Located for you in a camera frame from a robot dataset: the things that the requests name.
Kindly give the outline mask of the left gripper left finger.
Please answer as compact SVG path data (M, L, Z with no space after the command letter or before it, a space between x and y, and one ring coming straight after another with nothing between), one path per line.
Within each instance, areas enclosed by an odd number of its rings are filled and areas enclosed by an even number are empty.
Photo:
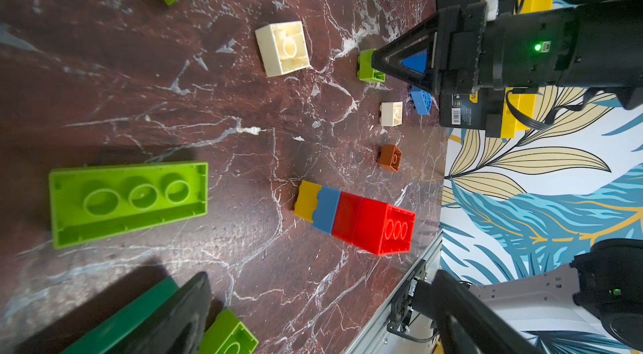
M196 353L211 300L209 277L199 272L109 352Z

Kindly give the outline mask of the red brick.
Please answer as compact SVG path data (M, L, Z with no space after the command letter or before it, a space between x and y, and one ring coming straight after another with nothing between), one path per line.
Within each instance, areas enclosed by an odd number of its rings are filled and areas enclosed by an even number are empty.
M373 199L341 192L334 218L332 236L346 243L368 250L373 244L372 216L377 216L378 203Z
M352 245L377 256L410 252L416 214L363 198L354 221Z

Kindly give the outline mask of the yellow square brick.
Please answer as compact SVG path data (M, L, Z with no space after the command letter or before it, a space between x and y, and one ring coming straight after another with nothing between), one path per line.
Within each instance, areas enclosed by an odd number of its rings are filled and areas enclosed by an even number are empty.
M323 189L322 185L302 181L294 206L294 214L309 223L313 223L313 213L318 206L318 194Z

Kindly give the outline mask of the blue long brick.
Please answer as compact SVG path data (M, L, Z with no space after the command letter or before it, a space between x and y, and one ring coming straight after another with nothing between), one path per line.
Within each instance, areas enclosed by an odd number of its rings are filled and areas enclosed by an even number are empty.
M313 228L331 235L338 210L341 192L323 187L317 195L317 206L312 215Z

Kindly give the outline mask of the light green square brick front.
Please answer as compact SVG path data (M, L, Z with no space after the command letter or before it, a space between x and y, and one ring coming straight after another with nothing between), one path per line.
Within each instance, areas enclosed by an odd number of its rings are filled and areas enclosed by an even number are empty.
M259 340L228 308L204 333L198 354L251 354L258 345Z

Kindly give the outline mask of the small light green brick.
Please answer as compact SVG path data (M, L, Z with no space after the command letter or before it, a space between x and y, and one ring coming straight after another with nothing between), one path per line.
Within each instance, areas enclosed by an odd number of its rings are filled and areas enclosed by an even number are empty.
M367 49L360 52L358 57L358 79L367 83L383 83L386 75L372 65L373 54L376 49Z

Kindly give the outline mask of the small cream brick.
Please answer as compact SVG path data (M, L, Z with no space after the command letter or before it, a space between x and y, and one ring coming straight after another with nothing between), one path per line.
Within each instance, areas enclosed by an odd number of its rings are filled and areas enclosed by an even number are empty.
M383 127L400 126L403 122L404 104L402 102L383 102L380 104L380 124Z

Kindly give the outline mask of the dark green long brick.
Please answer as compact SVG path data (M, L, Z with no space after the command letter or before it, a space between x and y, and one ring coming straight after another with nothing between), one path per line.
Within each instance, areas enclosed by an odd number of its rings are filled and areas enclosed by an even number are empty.
M63 354L107 353L147 320L179 287L169 276L150 290L119 310L77 342L63 350Z

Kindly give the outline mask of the dark blue square brick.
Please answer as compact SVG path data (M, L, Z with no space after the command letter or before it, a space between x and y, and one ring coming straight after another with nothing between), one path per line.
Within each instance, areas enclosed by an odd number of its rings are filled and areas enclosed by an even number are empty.
M430 61L428 60L427 50L423 49L417 53L410 55L409 57L402 59L401 64L409 70L413 70L418 74L423 74L428 67L430 67Z

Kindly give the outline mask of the yellow black toolbox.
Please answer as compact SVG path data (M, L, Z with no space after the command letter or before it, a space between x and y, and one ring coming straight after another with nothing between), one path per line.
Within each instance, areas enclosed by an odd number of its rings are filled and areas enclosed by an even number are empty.
M554 0L499 0L498 16L516 15L548 11L553 8ZM437 0L438 9L461 6L466 7L481 0ZM505 103L505 93L495 89L481 89L464 99L462 95L451 98L452 114L460 113L459 125L463 129L485 131L487 137L511 139L527 126L512 116Z

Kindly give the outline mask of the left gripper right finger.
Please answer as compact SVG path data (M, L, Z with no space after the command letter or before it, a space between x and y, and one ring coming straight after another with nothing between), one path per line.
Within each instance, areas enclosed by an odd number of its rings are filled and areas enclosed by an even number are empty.
M430 283L431 318L445 353L538 353L518 332L449 273Z

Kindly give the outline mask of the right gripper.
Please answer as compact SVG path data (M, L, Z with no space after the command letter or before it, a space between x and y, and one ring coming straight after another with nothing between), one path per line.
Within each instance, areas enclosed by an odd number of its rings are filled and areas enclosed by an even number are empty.
M439 15L433 14L376 49L373 67L395 78L426 75L428 90L436 94L560 86L613 93L627 110L642 104L639 2L508 16L464 31L438 32L438 24ZM423 49L428 54L423 74L401 64Z

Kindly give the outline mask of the light green long brick left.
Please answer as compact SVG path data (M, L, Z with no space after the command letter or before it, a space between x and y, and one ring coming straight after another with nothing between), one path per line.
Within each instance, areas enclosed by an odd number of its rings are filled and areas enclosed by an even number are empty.
M207 162L55 169L49 174L53 247L202 217L208 191Z

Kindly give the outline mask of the aluminium front rail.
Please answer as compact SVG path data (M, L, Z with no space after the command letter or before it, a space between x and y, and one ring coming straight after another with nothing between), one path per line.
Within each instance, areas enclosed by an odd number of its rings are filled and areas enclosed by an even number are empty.
M410 308L419 281L432 282L440 269L443 232L422 252L346 353L432 353L437 336L432 320Z

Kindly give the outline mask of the blue brick near toolbox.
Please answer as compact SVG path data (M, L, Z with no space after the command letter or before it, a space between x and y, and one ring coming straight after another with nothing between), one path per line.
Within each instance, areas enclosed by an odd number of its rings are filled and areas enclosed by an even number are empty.
M433 106L433 98L431 94L423 89L412 86L410 89L410 96L418 115L429 116Z

